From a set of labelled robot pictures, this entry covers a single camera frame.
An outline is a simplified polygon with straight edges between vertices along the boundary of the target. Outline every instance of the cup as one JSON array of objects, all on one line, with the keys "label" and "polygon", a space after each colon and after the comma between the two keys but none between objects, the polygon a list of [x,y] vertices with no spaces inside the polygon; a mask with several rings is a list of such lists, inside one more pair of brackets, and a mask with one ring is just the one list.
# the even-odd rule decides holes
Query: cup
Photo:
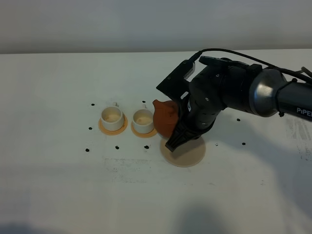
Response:
[{"label": "cup", "polygon": [[106,130],[117,131],[123,126],[125,119],[123,112],[115,104],[114,106],[106,107],[102,111],[101,122]]},{"label": "cup", "polygon": [[141,109],[134,113],[133,128],[141,134],[150,133],[154,129],[153,113],[147,109]]}]

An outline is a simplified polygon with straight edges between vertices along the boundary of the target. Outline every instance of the orange coaster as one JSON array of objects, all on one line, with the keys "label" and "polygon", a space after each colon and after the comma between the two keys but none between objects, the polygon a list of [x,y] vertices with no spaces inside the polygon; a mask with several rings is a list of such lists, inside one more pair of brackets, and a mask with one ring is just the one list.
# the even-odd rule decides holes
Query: orange coaster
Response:
[{"label": "orange coaster", "polygon": [[131,130],[132,132],[134,133],[134,135],[136,135],[137,137],[140,137],[140,138],[149,138],[149,137],[152,137],[152,136],[155,136],[157,134],[157,130],[154,128],[151,132],[147,133],[147,134],[141,134],[141,133],[138,133],[134,127],[133,127],[133,123],[131,122]]},{"label": "orange coaster", "polygon": [[98,121],[98,128],[101,130],[101,132],[103,132],[106,135],[110,135],[110,136],[118,135],[118,134],[122,133],[123,131],[125,131],[125,129],[128,126],[128,119],[127,119],[127,117],[125,115],[123,115],[123,117],[125,119],[125,122],[123,123],[123,126],[120,129],[118,129],[117,131],[108,131],[107,129],[105,129],[103,127],[101,119],[99,119],[99,121]]}]

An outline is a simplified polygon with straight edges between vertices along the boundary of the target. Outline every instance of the robotic arm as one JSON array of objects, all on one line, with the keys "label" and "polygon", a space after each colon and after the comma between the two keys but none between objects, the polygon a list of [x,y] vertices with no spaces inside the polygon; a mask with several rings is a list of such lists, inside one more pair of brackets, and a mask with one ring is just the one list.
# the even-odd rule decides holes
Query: robotic arm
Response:
[{"label": "robotic arm", "polygon": [[[200,57],[205,51],[234,53],[268,67],[263,69],[258,64],[247,65],[228,58]],[[188,82],[186,79],[193,73],[199,57],[199,62],[206,68]],[[312,76],[306,68],[302,70]],[[283,73],[295,78],[288,82]],[[173,152],[187,141],[199,138],[212,128],[215,118],[226,107],[262,117],[279,112],[281,117],[288,113],[312,121],[312,78],[301,73],[234,51],[207,49],[197,52],[157,86],[179,106],[179,120],[166,147]],[[298,83],[296,78],[306,83]]]}]

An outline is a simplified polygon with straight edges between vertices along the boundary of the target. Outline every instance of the black cable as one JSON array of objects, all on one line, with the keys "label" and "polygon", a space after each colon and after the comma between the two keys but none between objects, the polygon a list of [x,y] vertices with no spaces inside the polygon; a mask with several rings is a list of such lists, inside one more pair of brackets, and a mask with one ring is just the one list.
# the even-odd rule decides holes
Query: black cable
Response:
[{"label": "black cable", "polygon": [[307,68],[302,67],[301,70],[302,72],[304,72],[305,74],[307,74],[309,77],[312,78],[312,72],[310,72]]},{"label": "black cable", "polygon": [[300,80],[303,80],[305,81],[306,83],[309,83],[309,84],[312,84],[312,79],[310,77],[307,77],[303,74],[300,74],[300,72],[295,72],[295,71],[291,71],[291,70],[288,70],[288,69],[285,69],[285,68],[279,68],[279,67],[276,67],[275,65],[272,65],[268,62],[265,62],[265,61],[262,61],[260,59],[257,59],[257,58],[254,58],[254,57],[251,57],[249,55],[245,55],[245,54],[242,54],[240,52],[236,52],[236,51],[232,51],[232,50],[227,50],[227,49],[219,49],[219,48],[211,48],[211,49],[204,49],[204,50],[201,50],[201,51],[198,51],[197,53],[195,53],[192,57],[190,57],[190,61],[192,62],[195,62],[200,56],[202,53],[204,52],[207,52],[207,51],[222,51],[222,52],[226,52],[226,53],[230,53],[230,54],[235,54],[235,55],[238,55],[238,56],[242,56],[242,57],[245,57],[245,58],[248,58],[248,59],[251,59],[253,61],[256,61],[256,62],[259,62],[259,63],[262,63],[264,65],[267,65],[269,66],[271,69],[276,69],[278,71],[280,71],[281,73],[284,73],[284,74],[287,74],[287,75],[290,75],[292,77],[296,77]]}]

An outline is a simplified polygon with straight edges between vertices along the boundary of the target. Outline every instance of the white table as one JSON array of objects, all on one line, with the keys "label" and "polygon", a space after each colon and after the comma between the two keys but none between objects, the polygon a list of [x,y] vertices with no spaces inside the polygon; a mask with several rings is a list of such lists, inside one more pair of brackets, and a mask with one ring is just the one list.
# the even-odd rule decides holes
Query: white table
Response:
[{"label": "white table", "polygon": [[[312,50],[245,53],[312,68]],[[156,86],[192,54],[0,55],[0,234],[312,233],[309,122],[226,109],[191,168],[162,157],[159,135],[100,132],[114,101],[131,120],[168,100]]]}]

